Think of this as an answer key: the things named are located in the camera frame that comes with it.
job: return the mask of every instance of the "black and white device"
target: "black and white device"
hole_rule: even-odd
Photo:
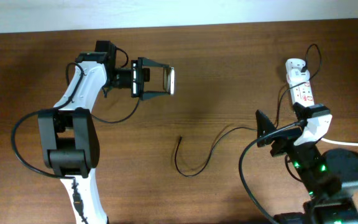
[[[297,126],[300,128],[277,131],[268,117],[258,110],[257,135],[262,140],[257,145],[263,147],[272,143],[270,153],[273,157],[288,155],[311,200],[303,204],[305,213],[275,215],[271,222],[357,224],[358,212],[352,196],[358,191],[358,153],[332,149],[320,154],[316,143],[327,133],[333,116],[324,105],[314,104],[310,73],[303,69],[306,62],[292,58],[285,65],[287,82],[292,87],[290,91],[298,118]],[[264,138],[273,132],[277,133]]]
[[[98,92],[102,88],[106,96],[111,88],[130,88],[131,97],[147,100],[173,95],[175,91],[173,67],[140,57],[131,61],[130,68],[116,68],[118,49],[108,40],[98,40],[94,52],[80,53],[72,63],[76,65],[75,74],[62,98],[52,109],[32,113],[38,115],[44,163],[53,169],[54,175],[40,172],[60,178],[69,194],[77,224],[109,223],[95,179],[100,150],[91,112]],[[150,81],[149,67],[163,68],[163,91],[145,91],[145,82]],[[12,131],[12,147],[27,167],[30,165],[17,152],[14,134],[28,117],[23,117]],[[68,129],[73,130],[74,137],[60,138],[58,133]]]

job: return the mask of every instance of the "curved black wire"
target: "curved black wire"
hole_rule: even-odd
[[[180,171],[180,169],[179,169],[179,167],[178,167],[177,155],[178,155],[179,145],[180,145],[181,139],[182,139],[182,137],[180,136],[180,137],[179,137],[179,141],[178,141],[178,145],[177,145],[177,149],[176,149],[176,151],[175,151],[175,167],[177,168],[178,173],[181,174],[181,175],[184,176],[184,177],[195,177],[195,176],[197,176],[198,174],[200,174],[202,171],[204,171],[204,169],[205,169],[206,166],[208,165],[209,161],[211,160],[212,154],[213,154],[213,152],[214,152],[216,146],[218,145],[218,143],[219,143],[223,138],[225,138],[229,133],[231,133],[232,131],[238,130],[238,129],[248,129],[248,130],[251,130],[251,131],[257,131],[256,129],[248,128],[248,127],[236,127],[236,128],[233,128],[232,130],[226,132],[224,135],[222,135],[222,137],[220,137],[220,138],[215,142],[215,144],[213,145],[213,147],[211,148],[211,150],[210,150],[210,152],[209,152],[208,158],[207,158],[207,160],[205,161],[204,166],[203,166],[198,172],[196,172],[195,174],[184,174],[182,171]]]
[[[318,48],[317,44],[311,44],[311,45],[308,47],[308,50],[306,51],[306,62],[305,62],[306,64],[305,64],[305,67],[307,68],[307,66],[308,66],[308,63],[309,63],[309,61],[308,61],[308,54],[309,54],[310,48],[312,48],[312,47],[316,47],[317,53],[318,53],[318,56],[319,56],[319,59],[320,59],[320,63],[319,63],[319,67],[318,67],[317,71],[309,78],[308,81],[310,81],[312,78],[314,78],[314,77],[320,72],[321,66],[323,66],[323,58],[322,58],[322,56],[321,56],[320,49]],[[278,122],[279,122],[279,120],[280,120],[280,107],[281,107],[281,102],[282,102],[282,100],[283,100],[283,98],[284,98],[284,95],[285,95],[286,93],[288,93],[292,88],[298,87],[298,86],[300,86],[300,85],[302,85],[302,84],[305,84],[306,82],[299,83],[299,84],[297,84],[297,85],[295,85],[295,86],[293,86],[293,87],[290,87],[290,88],[286,89],[286,90],[284,91],[284,93],[281,95],[280,100],[278,101],[278,105],[277,105],[276,128],[278,127]]]
[[[288,155],[285,155],[285,158],[284,158],[284,162],[285,162],[285,168],[287,169],[288,173],[291,175],[292,178],[294,178],[295,180],[302,182],[301,179],[297,178],[293,173],[292,171],[290,170],[290,166],[288,165],[288,163],[290,163],[291,161],[288,160]]]
[[[78,64],[78,63],[75,63],[75,62],[71,62],[69,63],[67,66],[66,66],[66,71],[68,71],[68,67],[70,65],[76,65],[78,68],[80,68],[81,70],[81,75],[80,75],[80,79],[78,80],[77,84],[75,85],[74,87],[74,90],[73,90],[73,93],[68,97],[67,101],[60,105],[60,106],[57,106],[57,107],[54,107],[54,108],[50,108],[50,109],[46,109],[46,110],[38,110],[38,111],[35,111],[35,112],[32,112],[32,113],[29,113],[25,116],[23,116],[16,124],[15,126],[13,127],[12,129],[12,133],[11,133],[11,144],[12,144],[12,149],[17,157],[17,159],[28,169],[30,169],[31,171],[34,171],[38,174],[41,174],[41,175],[44,175],[44,176],[47,176],[47,177],[51,177],[51,178],[58,178],[58,179],[74,179],[75,177],[65,177],[65,176],[60,176],[60,175],[55,175],[55,174],[50,174],[48,172],[45,172],[45,171],[42,171],[38,168],[35,168],[34,166],[30,165],[19,153],[19,151],[17,150],[17,146],[16,146],[16,139],[15,139],[15,136],[16,136],[16,131],[17,129],[19,128],[19,126],[23,123],[23,121],[29,119],[30,117],[32,116],[35,116],[35,115],[38,115],[40,113],[44,113],[44,112],[54,112],[56,110],[59,110],[60,108],[63,108],[65,106],[67,106],[73,99],[82,79],[83,79],[83,76],[84,76],[84,70],[82,69],[82,67]]]
[[[106,123],[106,124],[117,124],[117,123],[123,122],[123,121],[127,120],[128,118],[130,118],[135,113],[137,107],[139,106],[139,103],[140,103],[140,98],[137,100],[137,103],[136,103],[136,106],[135,106],[134,110],[132,110],[132,112],[128,116],[126,116],[125,118],[122,118],[122,119],[120,119],[118,121],[105,121],[103,119],[98,118],[97,116],[95,116],[93,114],[92,114],[92,117],[94,119],[96,119],[96,120],[98,120],[100,122]]]
[[[241,182],[244,186],[244,188],[246,189],[249,197],[251,198],[251,200],[255,203],[256,207],[264,214],[264,216],[271,222],[271,223],[274,223],[274,224],[279,224],[278,222],[276,222],[273,217],[271,215],[269,215],[269,213],[267,213],[267,211],[260,205],[260,203],[256,200],[255,196],[252,194],[250,188],[248,187],[247,185],[247,182],[244,178],[244,173],[242,172],[242,161],[244,160],[244,157],[247,153],[247,151],[256,143],[260,142],[260,141],[263,141],[264,139],[267,139],[269,138],[270,136],[274,135],[274,134],[277,134],[279,133],[280,131],[284,131],[288,128],[292,128],[294,126],[298,126],[300,124],[300,122],[294,122],[292,124],[289,124],[287,126],[284,126],[280,129],[277,129],[276,131],[272,132],[272,133],[268,133],[266,134],[265,136],[262,136],[254,141],[252,141],[245,149],[244,151],[242,152],[241,156],[240,156],[240,160],[239,160],[239,173],[240,173],[240,178],[241,178]]]
[[[125,50],[122,50],[121,48],[117,47],[117,50],[121,51],[122,53],[124,53],[125,57],[127,58],[127,61],[125,62],[124,65],[121,65],[121,68],[124,68],[125,66],[127,66],[128,62],[129,62],[129,56],[127,54],[127,52],[125,52]]]

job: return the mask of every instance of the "tan surface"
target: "tan surface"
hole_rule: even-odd
[[[96,39],[112,40],[131,59],[169,63],[177,73],[175,96],[142,102],[122,124],[95,122],[101,145],[98,188],[111,222],[204,223],[262,216],[237,170],[239,155],[255,133],[242,130],[228,137],[208,168],[192,179],[176,172],[173,150],[182,135],[180,165],[197,167],[227,124],[255,127],[256,109],[274,118],[285,60],[303,57],[313,42],[324,58],[312,83],[314,96],[334,116],[327,138],[358,141],[358,20],[3,34],[0,223],[74,223],[62,184],[24,168],[11,150],[9,134],[22,115],[60,99],[65,65],[79,52],[93,50]],[[98,98],[94,113],[122,118],[135,101],[129,90],[113,90],[107,99]],[[294,119],[286,97],[281,124]],[[17,143],[31,164],[45,168],[36,119],[20,128]],[[318,146],[321,151],[336,147]],[[306,190],[287,174],[283,158],[271,158],[269,150],[255,147],[245,158],[250,187],[271,214],[301,211]],[[354,199],[358,207],[358,193]]]

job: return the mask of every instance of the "power outlet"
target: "power outlet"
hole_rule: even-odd
[[[300,86],[292,88],[291,99],[292,104],[296,102],[300,103],[302,106],[313,106],[314,98],[311,92],[310,82],[307,81],[310,78],[310,72],[301,72],[301,69],[305,66],[305,61],[298,58],[288,59],[285,63],[285,68],[287,70],[287,82],[290,87],[293,87],[299,83],[306,82]]]

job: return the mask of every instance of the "white panel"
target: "white panel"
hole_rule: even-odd
[[[0,33],[358,17],[358,0],[0,0]]]

